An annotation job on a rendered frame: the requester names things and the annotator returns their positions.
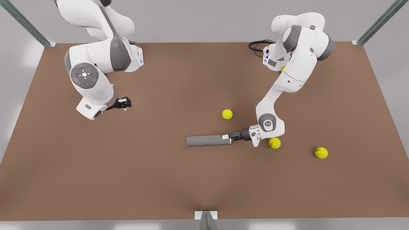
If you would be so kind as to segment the grey tennis tube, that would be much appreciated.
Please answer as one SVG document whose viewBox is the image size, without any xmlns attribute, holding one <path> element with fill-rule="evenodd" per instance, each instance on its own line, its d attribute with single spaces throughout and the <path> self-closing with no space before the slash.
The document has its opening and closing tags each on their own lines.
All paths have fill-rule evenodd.
<svg viewBox="0 0 409 230">
<path fill-rule="evenodd" d="M 231 145 L 231 139 L 223 139 L 222 135 L 187 136 L 188 147 Z"/>
</svg>

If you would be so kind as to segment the silver frame post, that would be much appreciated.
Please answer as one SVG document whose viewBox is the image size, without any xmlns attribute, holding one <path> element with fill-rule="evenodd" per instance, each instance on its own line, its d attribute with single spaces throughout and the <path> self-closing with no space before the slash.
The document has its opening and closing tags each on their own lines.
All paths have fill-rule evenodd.
<svg viewBox="0 0 409 230">
<path fill-rule="evenodd" d="M 218 219 L 217 211 L 195 211 L 195 220 L 200 220 L 199 230 L 219 230 L 216 219 Z"/>
<path fill-rule="evenodd" d="M 352 45 L 362 46 L 372 38 L 409 0 L 395 0 L 389 8 Z"/>
<path fill-rule="evenodd" d="M 56 46 L 56 43 L 48 41 L 9 0 L 0 0 L 0 6 L 22 25 L 44 48 L 54 48 Z"/>
</svg>

